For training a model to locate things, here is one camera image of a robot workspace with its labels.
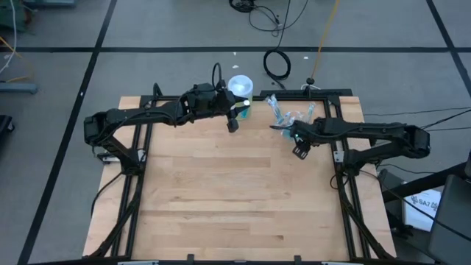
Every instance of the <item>wooden tabletop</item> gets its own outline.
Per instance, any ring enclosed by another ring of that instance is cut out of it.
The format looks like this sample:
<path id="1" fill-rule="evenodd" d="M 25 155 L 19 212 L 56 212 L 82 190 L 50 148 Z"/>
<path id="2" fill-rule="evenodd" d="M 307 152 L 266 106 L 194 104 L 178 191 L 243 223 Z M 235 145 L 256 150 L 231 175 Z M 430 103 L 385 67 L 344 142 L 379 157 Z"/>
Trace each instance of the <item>wooden tabletop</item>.
<path id="1" fill-rule="evenodd" d="M 138 107 L 139 100 L 122 97 L 119 107 Z M 315 103 L 314 118 L 325 116 L 322 103 Z M 285 112 L 305 113 L 308 104 L 280 102 Z M 363 121 L 357 97 L 341 97 L 341 109 L 345 120 Z M 273 121 L 267 103 L 253 102 L 252 115 L 233 134 L 225 117 L 177 128 L 154 124 L 132 258 L 185 260 L 195 254 L 196 260 L 292 261 L 294 255 L 304 261 L 348 260 L 339 195 L 329 186 L 334 175 L 329 145 L 312 148 L 300 160 L 291 153 L 294 143 L 269 129 Z M 133 132 L 134 127 L 122 127 L 115 137 L 131 146 Z M 142 145 L 145 127 L 141 132 Z M 348 142 L 351 149 L 369 148 L 368 140 Z M 372 165 L 363 170 L 376 174 Z M 118 163 L 105 166 L 100 186 L 119 171 Z M 124 177 L 98 199 L 84 255 L 116 223 L 123 184 Z M 357 186 L 365 224 L 395 255 L 378 181 L 360 174 Z M 352 227 L 361 256 L 358 230 Z"/>

